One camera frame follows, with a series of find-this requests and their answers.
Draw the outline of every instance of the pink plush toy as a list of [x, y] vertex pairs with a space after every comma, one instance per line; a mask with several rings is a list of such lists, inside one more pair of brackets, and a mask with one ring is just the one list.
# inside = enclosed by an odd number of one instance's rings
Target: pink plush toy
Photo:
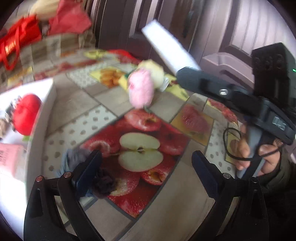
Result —
[[129, 100], [133, 107], [148, 107], [153, 99], [154, 85], [149, 70], [137, 69], [128, 78]]

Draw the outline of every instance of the black cloth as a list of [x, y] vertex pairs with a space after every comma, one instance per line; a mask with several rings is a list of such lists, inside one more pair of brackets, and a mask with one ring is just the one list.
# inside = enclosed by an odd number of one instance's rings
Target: black cloth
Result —
[[275, 170], [259, 177], [269, 222], [269, 240], [287, 240], [295, 236], [296, 166], [283, 149]]

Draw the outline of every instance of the screw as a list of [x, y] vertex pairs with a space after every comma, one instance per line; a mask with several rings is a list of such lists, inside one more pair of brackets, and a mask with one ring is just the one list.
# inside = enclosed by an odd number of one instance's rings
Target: screw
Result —
[[38, 176], [38, 177], [36, 178], [36, 181], [37, 181], [37, 182], [41, 182], [41, 181], [42, 181], [42, 179], [43, 179], [43, 177], [42, 177], [42, 176]]
[[251, 177], [251, 181], [252, 181], [253, 183], [257, 183], [257, 182], [258, 182], [258, 179], [255, 178], [255, 177]]
[[72, 173], [71, 172], [65, 172], [64, 173], [64, 177], [67, 178], [67, 177], [71, 177]]
[[223, 177], [226, 179], [229, 179], [231, 177], [231, 175], [227, 172], [223, 173]]
[[228, 90], [227, 89], [221, 89], [219, 90], [219, 94], [222, 96], [228, 95]]

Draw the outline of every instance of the person's sleeve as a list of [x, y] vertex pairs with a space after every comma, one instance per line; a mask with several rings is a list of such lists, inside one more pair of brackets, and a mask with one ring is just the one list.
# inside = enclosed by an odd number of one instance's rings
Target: person's sleeve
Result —
[[269, 174], [260, 176], [259, 183], [264, 194], [273, 194], [284, 190], [290, 185], [292, 173], [295, 173], [295, 164], [288, 159], [288, 152], [283, 149], [281, 158], [274, 171]]

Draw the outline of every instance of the red handle strap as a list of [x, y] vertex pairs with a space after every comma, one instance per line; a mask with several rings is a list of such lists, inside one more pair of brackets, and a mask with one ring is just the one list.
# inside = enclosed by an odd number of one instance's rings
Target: red handle strap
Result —
[[3, 62], [5, 65], [5, 68], [9, 71], [12, 71], [15, 68], [20, 56], [20, 28], [19, 27], [16, 29], [16, 32], [15, 32], [15, 51], [16, 51], [15, 60], [11, 63], [11, 65], [9, 65], [6, 52], [5, 52], [5, 44], [4, 42], [1, 44], [1, 53], [3, 55]]

